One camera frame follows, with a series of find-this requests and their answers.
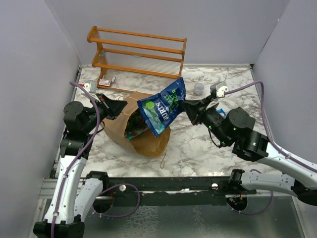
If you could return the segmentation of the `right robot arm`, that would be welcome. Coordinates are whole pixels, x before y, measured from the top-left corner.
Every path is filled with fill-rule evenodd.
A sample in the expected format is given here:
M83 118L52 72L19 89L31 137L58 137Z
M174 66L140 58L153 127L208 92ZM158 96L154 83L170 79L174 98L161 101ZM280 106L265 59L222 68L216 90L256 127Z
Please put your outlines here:
M270 190L289 194L300 201L317 204L317 173L308 168L308 161L275 147L269 138L254 130L255 119L241 107L231 109L226 117L209 107L209 101L186 100L180 103L193 125L205 125L219 141L219 147L232 146L232 153L245 161L257 162L281 171L280 175L256 174L233 170L228 190L238 194L249 190Z

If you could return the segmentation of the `green snack packet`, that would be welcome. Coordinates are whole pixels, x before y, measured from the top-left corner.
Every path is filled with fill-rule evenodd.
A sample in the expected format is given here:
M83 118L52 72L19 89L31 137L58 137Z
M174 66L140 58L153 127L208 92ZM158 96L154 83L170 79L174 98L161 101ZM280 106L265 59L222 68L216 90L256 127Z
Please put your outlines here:
M139 109L129 117L124 136L130 141L149 129Z

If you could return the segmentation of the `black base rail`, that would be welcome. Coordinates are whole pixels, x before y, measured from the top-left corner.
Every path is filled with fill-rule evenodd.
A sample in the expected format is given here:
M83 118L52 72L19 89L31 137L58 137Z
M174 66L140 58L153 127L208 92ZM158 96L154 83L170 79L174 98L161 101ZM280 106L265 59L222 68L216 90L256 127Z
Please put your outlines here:
M255 194L229 176L223 177L136 177L114 178L91 171L86 179L99 179L104 194L93 206L98 212L111 207L225 205L228 195Z

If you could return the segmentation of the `brown paper bag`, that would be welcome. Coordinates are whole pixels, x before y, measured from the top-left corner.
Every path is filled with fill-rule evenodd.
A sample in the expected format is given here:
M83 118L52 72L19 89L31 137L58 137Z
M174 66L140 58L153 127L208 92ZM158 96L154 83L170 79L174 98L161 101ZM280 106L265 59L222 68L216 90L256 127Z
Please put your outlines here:
M104 119L104 131L107 136L123 148L142 156L157 158L162 156L167 149L171 129L168 127L158 137L150 129L138 133L128 139L127 128L131 123L133 114L139 109L137 101L149 97L150 94L134 92L123 99L127 105L115 120Z

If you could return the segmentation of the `small clear plastic cup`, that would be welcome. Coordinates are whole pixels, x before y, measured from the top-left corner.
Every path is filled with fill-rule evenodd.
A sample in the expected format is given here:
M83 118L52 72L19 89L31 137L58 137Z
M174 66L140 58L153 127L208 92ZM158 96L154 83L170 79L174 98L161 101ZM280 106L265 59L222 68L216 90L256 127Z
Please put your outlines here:
M193 93L196 96L201 96L204 93L205 86L202 83L195 83Z

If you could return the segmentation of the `blue salt vinegar chips bag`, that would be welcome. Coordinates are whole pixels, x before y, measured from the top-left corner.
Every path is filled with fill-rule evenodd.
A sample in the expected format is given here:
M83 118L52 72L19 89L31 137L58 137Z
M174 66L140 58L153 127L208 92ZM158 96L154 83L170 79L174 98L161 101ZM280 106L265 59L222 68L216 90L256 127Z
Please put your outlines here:
M185 99L185 83L180 77L161 92L137 101L141 115L155 137L165 131L177 116L184 112L181 102Z

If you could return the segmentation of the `blue m&m's snack packet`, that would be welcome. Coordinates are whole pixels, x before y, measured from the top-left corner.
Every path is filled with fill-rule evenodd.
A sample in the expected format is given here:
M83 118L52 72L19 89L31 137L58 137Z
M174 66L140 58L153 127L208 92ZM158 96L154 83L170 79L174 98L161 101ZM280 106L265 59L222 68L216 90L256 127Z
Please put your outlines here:
M217 109L217 112L221 114L224 118L226 117L226 113L223 109Z

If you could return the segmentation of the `small red white box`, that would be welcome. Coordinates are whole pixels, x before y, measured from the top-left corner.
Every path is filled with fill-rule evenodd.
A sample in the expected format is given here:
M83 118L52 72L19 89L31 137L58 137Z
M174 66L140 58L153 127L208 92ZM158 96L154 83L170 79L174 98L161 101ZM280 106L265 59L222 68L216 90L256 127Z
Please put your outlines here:
M116 80L116 77L106 76L99 80L99 86L110 87Z

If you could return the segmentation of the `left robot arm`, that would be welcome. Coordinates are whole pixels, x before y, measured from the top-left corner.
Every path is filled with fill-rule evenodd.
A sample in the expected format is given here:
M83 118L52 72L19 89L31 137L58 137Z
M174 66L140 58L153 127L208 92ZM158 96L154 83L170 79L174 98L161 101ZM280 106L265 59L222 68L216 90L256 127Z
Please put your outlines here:
M96 197L109 191L106 173L89 175L82 190L80 178L100 123L104 119L115 120L127 102L100 93L89 98L91 108L72 101L63 109L66 129L60 143L59 175L50 207L43 221L36 222L33 228L39 238L83 237L84 221Z

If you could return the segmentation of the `wooden shelf rack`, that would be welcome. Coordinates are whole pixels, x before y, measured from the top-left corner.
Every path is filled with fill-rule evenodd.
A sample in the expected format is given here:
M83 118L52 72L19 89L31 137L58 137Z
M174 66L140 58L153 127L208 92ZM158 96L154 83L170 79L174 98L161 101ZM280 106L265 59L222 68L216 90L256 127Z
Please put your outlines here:
M130 90L103 83L109 70L180 78L184 65L187 38L176 38L92 26L89 43L97 44L92 67L100 68L97 87L121 92Z

